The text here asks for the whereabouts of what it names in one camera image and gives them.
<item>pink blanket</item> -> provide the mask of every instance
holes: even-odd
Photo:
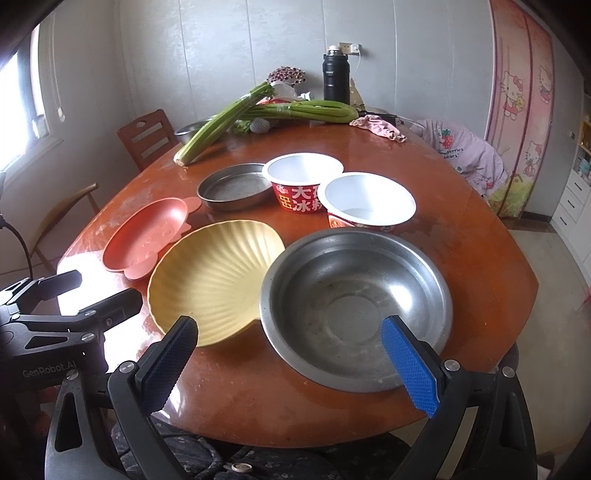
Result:
[[[444,120],[417,120],[410,130],[438,151],[479,193],[487,197],[507,180],[503,159],[467,128]]]

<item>wooden chair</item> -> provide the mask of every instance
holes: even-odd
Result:
[[[140,171],[178,143],[162,109],[135,119],[120,128],[117,135]]]
[[[92,185],[88,185],[86,188],[80,190],[79,192],[76,192],[74,195],[66,199],[63,199],[60,203],[58,203],[55,207],[51,209],[51,212],[49,212],[45,216],[45,218],[39,225],[39,228],[37,228],[35,236],[33,237],[34,242],[33,248],[31,248],[31,256],[33,254],[37,254],[39,260],[41,260],[43,266],[45,266],[45,268],[49,272],[51,272],[51,275],[56,274],[56,269],[53,267],[51,262],[41,253],[41,250],[39,250],[39,243],[47,236],[49,232],[51,232],[51,230],[55,228],[55,226],[61,221],[61,219],[63,219],[66,216],[66,214],[70,210],[72,210],[72,208],[74,208],[74,205],[76,205],[76,203],[81,201],[84,197],[88,198],[90,206],[92,207],[92,211],[95,213],[95,215],[99,213],[100,207],[91,195],[92,192],[94,192],[98,187],[98,183],[93,183]]]

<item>pink bear-shaped plate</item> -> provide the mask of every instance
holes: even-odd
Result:
[[[130,280],[145,277],[156,266],[158,253],[191,229],[185,220],[200,206],[197,197],[166,198],[146,205],[109,240],[102,255],[103,265],[111,272],[122,271]]]

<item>screw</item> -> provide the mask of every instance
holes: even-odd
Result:
[[[252,465],[248,463],[234,463],[232,470],[238,473],[250,473],[252,472]]]
[[[503,367],[502,372],[507,378],[513,378],[515,376],[515,370],[513,370],[511,367]]]
[[[128,374],[129,372],[131,372],[133,369],[135,368],[135,363],[133,362],[123,362],[120,366],[119,366],[119,371],[122,374]]]
[[[445,360],[443,366],[450,372],[457,372],[460,369],[460,364],[456,360]]]

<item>metal tray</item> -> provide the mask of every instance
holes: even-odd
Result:
[[[262,175],[262,163],[243,163],[219,170],[201,182],[197,195],[220,212],[249,208],[273,195],[271,182]]]

